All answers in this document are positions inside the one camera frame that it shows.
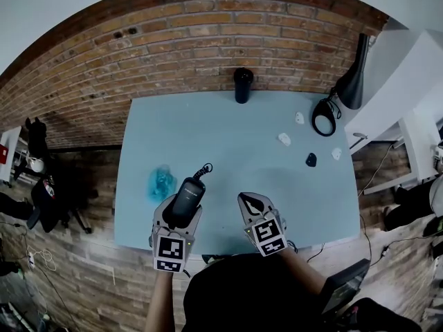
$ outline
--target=crumpled blue plastic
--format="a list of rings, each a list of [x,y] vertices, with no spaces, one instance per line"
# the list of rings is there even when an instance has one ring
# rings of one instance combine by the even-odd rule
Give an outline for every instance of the crumpled blue plastic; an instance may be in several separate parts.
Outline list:
[[[147,183],[147,196],[155,203],[163,202],[175,193],[177,179],[171,175],[170,168],[163,165],[154,169]]]

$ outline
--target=black electronic device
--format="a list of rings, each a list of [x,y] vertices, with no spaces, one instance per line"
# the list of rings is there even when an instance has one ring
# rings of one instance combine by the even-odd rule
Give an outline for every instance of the black electronic device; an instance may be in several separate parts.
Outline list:
[[[349,304],[360,291],[360,285],[369,271],[370,261],[362,259],[352,266],[326,279],[325,285],[318,296],[318,310],[324,320]]]
[[[187,177],[174,199],[163,211],[163,220],[169,229],[188,227],[197,210],[206,188],[200,177],[213,170],[210,163],[204,165],[193,177]]]

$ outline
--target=wooden floor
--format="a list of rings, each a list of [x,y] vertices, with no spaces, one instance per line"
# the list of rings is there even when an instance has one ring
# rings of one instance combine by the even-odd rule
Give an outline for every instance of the wooden floor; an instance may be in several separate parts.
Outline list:
[[[358,188],[367,183],[387,148],[385,144],[369,145],[354,155]],[[47,249],[52,252],[57,264],[55,272],[48,270],[38,255],[36,264],[59,291],[82,332],[140,331],[150,303],[155,277],[151,254],[114,244],[113,206],[119,155],[119,151],[95,151],[62,156],[65,160],[73,161],[79,168],[78,173],[87,177],[90,185],[98,190],[99,197],[91,200],[89,209],[82,213],[92,226],[93,234],[83,233],[74,220],[68,230],[58,226],[49,234],[38,224],[26,237],[31,250]],[[374,184],[408,171],[404,148],[392,150]],[[1,191],[15,199],[22,199],[30,193],[29,187],[20,184],[11,190],[3,187]],[[360,197],[361,214],[372,244],[372,261],[380,257],[387,243],[419,236],[430,219],[418,220],[392,232],[381,232],[377,227],[379,213],[391,203],[392,194],[389,191]],[[2,214],[0,221],[15,222]],[[25,255],[20,230],[0,224],[5,256]],[[370,269],[358,298],[371,297],[420,322],[424,309],[431,301],[429,290],[435,264],[428,255],[430,242],[431,239],[418,239],[392,245],[386,257]],[[314,247],[302,250],[301,255],[308,258],[316,252],[318,248]],[[311,264],[324,275],[330,275],[369,256],[368,241],[361,234],[359,238],[327,243],[321,255],[312,259]],[[34,296],[33,301],[39,311],[43,313],[47,307],[48,314],[55,321],[75,331],[75,325],[43,273],[38,269],[30,271],[26,259],[20,262],[26,271],[28,290]],[[192,257],[188,262],[191,274],[203,267],[204,263],[198,257]],[[189,279],[185,275],[174,276],[174,313],[178,331],[186,322],[182,303],[188,284]],[[26,317],[35,323],[36,315],[25,281],[17,275],[0,278],[0,299],[1,302],[13,302],[20,311],[26,311]]]

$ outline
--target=forearm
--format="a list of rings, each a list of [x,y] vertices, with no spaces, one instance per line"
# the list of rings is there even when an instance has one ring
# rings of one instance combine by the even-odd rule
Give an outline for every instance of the forearm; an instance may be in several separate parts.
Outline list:
[[[292,248],[285,248],[278,253],[288,266],[292,275],[312,294],[319,295],[326,278],[298,256]]]
[[[158,271],[147,313],[145,332],[175,331],[172,308],[173,273]]]

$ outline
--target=black cup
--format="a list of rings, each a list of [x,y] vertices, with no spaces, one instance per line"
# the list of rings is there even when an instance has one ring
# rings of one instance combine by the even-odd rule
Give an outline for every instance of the black cup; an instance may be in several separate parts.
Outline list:
[[[235,100],[238,103],[247,103],[251,90],[254,73],[246,68],[238,68],[234,72]]]

